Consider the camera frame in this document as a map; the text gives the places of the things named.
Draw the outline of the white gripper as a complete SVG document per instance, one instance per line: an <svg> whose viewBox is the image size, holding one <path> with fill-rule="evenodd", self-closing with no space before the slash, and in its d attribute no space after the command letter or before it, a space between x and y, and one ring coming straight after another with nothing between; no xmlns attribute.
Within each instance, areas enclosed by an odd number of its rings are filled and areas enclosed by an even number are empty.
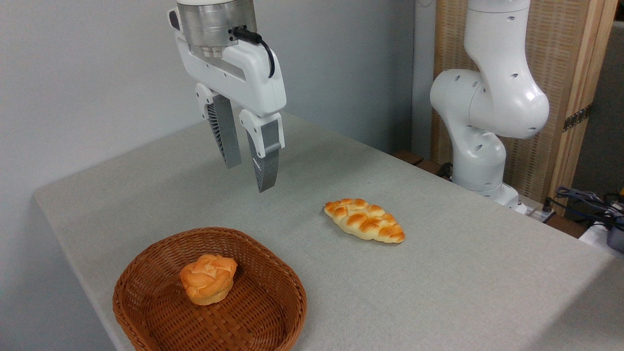
<svg viewBox="0 0 624 351"><path fill-rule="evenodd" d="M287 97L278 61L271 63L261 44L234 34L237 27L256 32L254 9L173 8L169 22L184 67L199 82L195 92L200 113L209 122L227 168L241 164L232 100L245 108L239 118L247 131L258 190L273 187L279 149L285 147L278 112Z"/></svg>

